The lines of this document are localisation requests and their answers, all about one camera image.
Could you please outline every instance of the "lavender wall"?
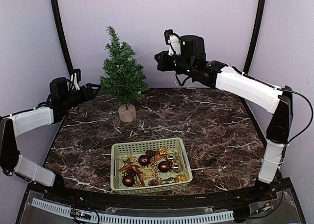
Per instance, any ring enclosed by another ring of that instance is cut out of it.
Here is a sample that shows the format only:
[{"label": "lavender wall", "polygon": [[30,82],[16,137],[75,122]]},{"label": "lavender wall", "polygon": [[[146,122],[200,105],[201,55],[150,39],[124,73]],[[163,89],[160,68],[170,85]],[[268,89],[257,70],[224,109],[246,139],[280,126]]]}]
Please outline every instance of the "lavender wall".
[{"label": "lavender wall", "polygon": [[151,87],[176,87],[174,73],[157,71],[154,55],[167,50],[163,32],[204,37],[208,60],[242,68],[258,0],[59,0],[65,34],[82,82],[103,75],[106,26],[114,26],[145,67]]},{"label": "lavender wall", "polygon": [[[0,0],[0,115],[45,101],[49,82],[68,76],[50,0]],[[44,162],[58,125],[18,138],[22,154]],[[0,223],[15,223],[27,183],[0,172]]]},{"label": "lavender wall", "polygon": [[[289,85],[314,104],[314,0],[266,0],[259,41],[250,75],[277,85]],[[291,135],[308,123],[310,110],[294,98]],[[251,105],[263,131],[270,120],[261,108]],[[292,179],[307,223],[314,222],[314,127],[294,140],[283,165]]]}]

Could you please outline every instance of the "miniature christmas tree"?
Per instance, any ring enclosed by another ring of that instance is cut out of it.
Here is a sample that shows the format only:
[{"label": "miniature christmas tree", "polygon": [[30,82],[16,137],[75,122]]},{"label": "miniature christmas tree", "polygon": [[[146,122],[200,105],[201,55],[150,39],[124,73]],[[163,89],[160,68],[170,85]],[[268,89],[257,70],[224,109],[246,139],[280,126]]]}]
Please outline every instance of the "miniature christmas tree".
[{"label": "miniature christmas tree", "polygon": [[109,57],[104,61],[106,77],[101,76],[101,86],[109,99],[115,99],[119,104],[125,105],[128,110],[133,101],[145,98],[143,94],[149,89],[144,82],[143,66],[134,59],[135,52],[120,38],[111,26],[107,28],[111,43],[106,45]]}]

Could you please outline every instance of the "brown marble surface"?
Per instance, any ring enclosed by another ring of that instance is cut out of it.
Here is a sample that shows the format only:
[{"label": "brown marble surface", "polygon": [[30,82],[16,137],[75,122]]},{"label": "brown marble surface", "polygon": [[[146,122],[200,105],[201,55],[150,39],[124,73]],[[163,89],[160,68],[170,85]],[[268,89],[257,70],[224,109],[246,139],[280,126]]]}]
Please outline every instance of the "brown marble surface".
[{"label": "brown marble surface", "polygon": [[137,118],[119,120],[117,105],[100,93],[72,109],[45,167],[67,187],[111,193],[110,156],[115,143],[183,139],[193,173],[184,189],[155,195],[188,195],[254,185],[264,147],[240,100],[211,89],[152,89],[134,104]]}]

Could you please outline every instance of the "light green basket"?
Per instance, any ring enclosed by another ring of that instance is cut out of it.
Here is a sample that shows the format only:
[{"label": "light green basket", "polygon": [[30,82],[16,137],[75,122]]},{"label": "light green basket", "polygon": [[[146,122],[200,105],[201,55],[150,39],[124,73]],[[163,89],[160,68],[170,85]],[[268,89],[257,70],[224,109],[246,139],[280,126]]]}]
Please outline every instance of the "light green basket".
[{"label": "light green basket", "polygon": [[[126,187],[122,183],[122,173],[119,169],[122,167],[122,160],[125,159],[129,154],[135,157],[139,157],[145,154],[146,150],[158,151],[160,148],[167,148],[168,153],[176,152],[178,155],[178,162],[183,166],[182,171],[178,174],[173,174],[171,172],[159,173],[160,177],[167,179],[170,176],[185,175],[187,177],[186,181],[171,183],[165,185],[148,186],[146,187]],[[120,195],[139,195],[150,192],[161,192],[174,189],[181,189],[188,185],[193,179],[190,163],[188,161],[186,150],[183,145],[181,138],[169,138],[162,140],[148,140],[132,143],[119,143],[114,144],[111,149],[111,174],[110,174],[110,186],[112,190],[116,191]]]}]

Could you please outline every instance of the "black vertical pole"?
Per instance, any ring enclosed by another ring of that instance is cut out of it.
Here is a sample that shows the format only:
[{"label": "black vertical pole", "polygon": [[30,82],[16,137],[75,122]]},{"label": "black vertical pole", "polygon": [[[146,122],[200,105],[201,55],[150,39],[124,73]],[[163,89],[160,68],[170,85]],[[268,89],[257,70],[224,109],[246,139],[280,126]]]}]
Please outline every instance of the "black vertical pole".
[{"label": "black vertical pole", "polygon": [[250,43],[249,51],[247,53],[245,65],[244,65],[244,68],[243,68],[243,71],[246,74],[249,73],[249,70],[250,70],[250,67],[251,67],[251,64],[252,64],[252,59],[253,59],[253,56],[254,56],[256,43],[257,43],[257,39],[258,39],[258,36],[259,36],[260,28],[261,28],[262,16],[263,16],[263,11],[264,11],[264,5],[265,5],[265,0],[259,0],[257,11],[256,11],[256,17],[255,17],[255,23],[254,23],[251,43]]},{"label": "black vertical pole", "polygon": [[53,16],[54,16],[55,26],[57,28],[57,32],[58,32],[59,41],[60,41],[60,45],[62,48],[64,60],[65,60],[65,63],[67,65],[69,74],[72,75],[74,69],[73,69],[71,58],[70,58],[67,42],[65,40],[65,35],[64,35],[64,31],[63,31],[63,26],[62,26],[61,16],[60,16],[60,11],[59,11],[59,6],[58,6],[58,0],[51,0],[51,5],[52,5],[52,11],[53,11]]}]

